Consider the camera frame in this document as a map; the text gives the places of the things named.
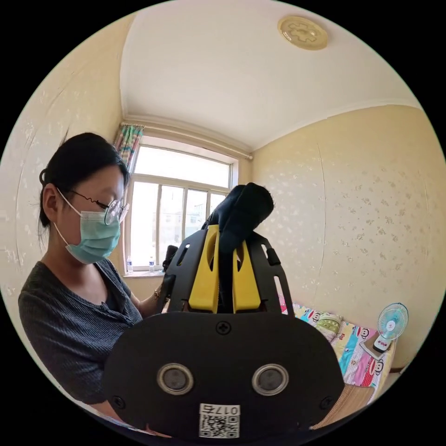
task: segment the ceiling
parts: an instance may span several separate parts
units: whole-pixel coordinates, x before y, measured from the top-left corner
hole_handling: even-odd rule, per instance
[[[277,30],[286,15],[316,22],[328,46],[302,50]],[[183,123],[253,151],[339,113],[421,108],[393,68],[316,14],[272,0],[174,0],[137,13],[124,46],[125,119]]]

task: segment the woman's hand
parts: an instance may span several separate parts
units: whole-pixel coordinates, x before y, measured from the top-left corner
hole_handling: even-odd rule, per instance
[[[145,431],[147,433],[151,433],[152,435],[156,435],[158,437],[172,438],[170,435],[164,435],[163,433],[155,432],[151,430],[148,426],[145,427]]]

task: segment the blue face mask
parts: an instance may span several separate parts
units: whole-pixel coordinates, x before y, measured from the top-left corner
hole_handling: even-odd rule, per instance
[[[61,194],[67,204],[80,216],[80,243],[70,245],[55,228],[66,243],[68,252],[84,264],[96,263],[107,258],[118,245],[121,235],[121,225],[116,218],[110,224],[105,224],[104,212],[78,212]]]

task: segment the window pane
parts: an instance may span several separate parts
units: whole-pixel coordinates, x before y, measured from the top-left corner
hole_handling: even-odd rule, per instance
[[[210,195],[210,208],[209,214],[214,212],[214,209],[226,198],[226,195],[222,194],[211,194]]]
[[[158,262],[163,263],[169,245],[180,246],[183,235],[183,195],[184,188],[162,186],[159,212],[159,252]]]
[[[133,266],[149,266],[155,259],[158,185],[136,183],[131,201],[130,253]]]
[[[153,147],[139,148],[135,173],[229,187],[227,164]]]
[[[191,236],[201,229],[206,221],[206,202],[208,193],[202,190],[187,191],[186,222],[184,225],[184,238]]]

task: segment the curtain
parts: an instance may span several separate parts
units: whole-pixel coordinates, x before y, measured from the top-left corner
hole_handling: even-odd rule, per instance
[[[144,127],[141,125],[124,124],[118,131],[115,147],[129,170],[132,167],[133,156],[139,147],[143,129]]]

